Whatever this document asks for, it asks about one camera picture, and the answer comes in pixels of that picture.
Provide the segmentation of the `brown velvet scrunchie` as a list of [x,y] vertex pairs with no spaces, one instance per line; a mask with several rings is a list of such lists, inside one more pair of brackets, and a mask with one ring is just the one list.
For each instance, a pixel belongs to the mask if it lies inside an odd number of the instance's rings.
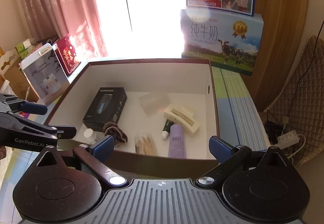
[[112,136],[114,138],[114,146],[118,147],[128,142],[127,135],[114,122],[108,122],[103,126],[103,133],[105,136]]

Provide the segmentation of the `black shaver box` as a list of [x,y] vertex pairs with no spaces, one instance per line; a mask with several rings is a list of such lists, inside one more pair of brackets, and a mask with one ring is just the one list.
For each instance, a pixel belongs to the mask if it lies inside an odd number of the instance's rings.
[[103,132],[106,123],[118,123],[126,101],[123,87],[101,87],[83,118],[84,125],[93,131]]

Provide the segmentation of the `bag of cotton swabs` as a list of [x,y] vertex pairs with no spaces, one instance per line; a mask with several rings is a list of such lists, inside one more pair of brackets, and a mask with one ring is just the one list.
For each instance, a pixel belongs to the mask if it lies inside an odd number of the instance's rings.
[[136,154],[158,156],[158,151],[150,133],[137,134],[134,138],[134,146]]

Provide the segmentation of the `purple cosmetic tube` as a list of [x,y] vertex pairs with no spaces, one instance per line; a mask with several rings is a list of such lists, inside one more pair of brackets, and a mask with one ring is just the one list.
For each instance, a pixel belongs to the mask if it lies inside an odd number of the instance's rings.
[[174,124],[170,127],[168,157],[173,159],[186,159],[183,127]]

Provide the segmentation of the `cream hair claw clip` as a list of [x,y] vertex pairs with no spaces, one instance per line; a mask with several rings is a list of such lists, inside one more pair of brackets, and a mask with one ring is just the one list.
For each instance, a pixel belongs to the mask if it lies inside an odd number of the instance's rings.
[[194,135],[200,127],[200,122],[193,117],[193,114],[174,104],[170,104],[165,108],[164,117],[175,124],[183,126],[184,130],[191,136]]

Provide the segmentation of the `green white tube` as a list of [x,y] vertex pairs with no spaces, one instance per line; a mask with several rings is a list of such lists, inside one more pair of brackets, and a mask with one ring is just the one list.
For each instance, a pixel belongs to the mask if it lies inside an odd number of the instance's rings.
[[168,136],[170,134],[171,126],[173,124],[174,123],[171,120],[166,120],[166,123],[165,123],[164,128],[163,128],[162,133],[161,133],[162,139],[167,139],[168,138]]

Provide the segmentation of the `brown cardboard carton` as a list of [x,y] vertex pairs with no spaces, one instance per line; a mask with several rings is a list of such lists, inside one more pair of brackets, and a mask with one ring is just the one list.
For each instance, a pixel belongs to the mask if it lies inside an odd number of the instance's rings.
[[5,52],[1,56],[1,76],[9,81],[11,89],[20,99],[37,102],[39,97],[20,68],[20,62],[20,56],[15,49]]

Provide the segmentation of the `white humidifier box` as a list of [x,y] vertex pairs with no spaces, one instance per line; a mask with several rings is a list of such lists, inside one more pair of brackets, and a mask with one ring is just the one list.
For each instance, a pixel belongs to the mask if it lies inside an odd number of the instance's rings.
[[50,105],[69,87],[70,82],[53,47],[46,43],[20,62],[20,67],[31,87]]

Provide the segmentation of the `white power strip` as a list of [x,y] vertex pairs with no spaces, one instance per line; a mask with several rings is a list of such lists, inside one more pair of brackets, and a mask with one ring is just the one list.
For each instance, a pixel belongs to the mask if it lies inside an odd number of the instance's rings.
[[299,142],[299,136],[296,130],[285,133],[278,138],[278,148],[285,149]]

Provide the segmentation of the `red gift box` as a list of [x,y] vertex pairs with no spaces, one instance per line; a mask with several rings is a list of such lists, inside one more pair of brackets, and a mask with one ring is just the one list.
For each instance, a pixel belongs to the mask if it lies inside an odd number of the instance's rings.
[[69,77],[81,63],[78,60],[77,52],[74,45],[71,42],[70,36],[67,35],[59,39],[55,43],[54,47],[59,62],[66,76]]

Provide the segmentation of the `large brown cardboard box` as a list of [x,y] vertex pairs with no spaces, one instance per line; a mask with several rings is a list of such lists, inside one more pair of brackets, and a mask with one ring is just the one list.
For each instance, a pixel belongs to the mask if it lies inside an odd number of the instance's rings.
[[[101,87],[123,87],[127,101],[118,126],[128,142],[117,147],[107,166],[119,171],[158,178],[197,178],[217,165],[208,142],[218,135],[214,80],[209,61],[198,59],[136,59],[88,63],[52,105],[45,124],[70,125],[72,139],[85,143],[83,117]],[[194,135],[184,134],[186,159],[168,158],[169,142],[161,138],[164,112],[146,115],[138,98],[151,92],[167,93],[170,103],[188,110],[200,122]],[[134,138],[150,133],[158,156],[135,153]]]

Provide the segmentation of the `quilted brown chair cover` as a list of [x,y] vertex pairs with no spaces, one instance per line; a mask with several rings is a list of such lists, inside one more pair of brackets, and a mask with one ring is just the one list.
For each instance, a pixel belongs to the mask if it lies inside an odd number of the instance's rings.
[[323,40],[309,36],[278,97],[260,114],[269,141],[296,130],[300,143],[285,150],[299,167],[323,151]]

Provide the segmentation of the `pink curtain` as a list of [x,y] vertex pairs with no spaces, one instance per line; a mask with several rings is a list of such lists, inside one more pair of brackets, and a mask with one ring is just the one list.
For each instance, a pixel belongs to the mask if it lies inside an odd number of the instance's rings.
[[107,55],[96,0],[20,0],[31,36],[69,36],[82,58]]

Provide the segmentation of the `pure milk carton box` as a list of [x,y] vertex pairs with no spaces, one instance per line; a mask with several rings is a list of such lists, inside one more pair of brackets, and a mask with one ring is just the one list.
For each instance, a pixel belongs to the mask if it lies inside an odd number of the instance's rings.
[[243,75],[253,73],[264,21],[205,8],[181,10],[183,58],[208,59],[211,65]]

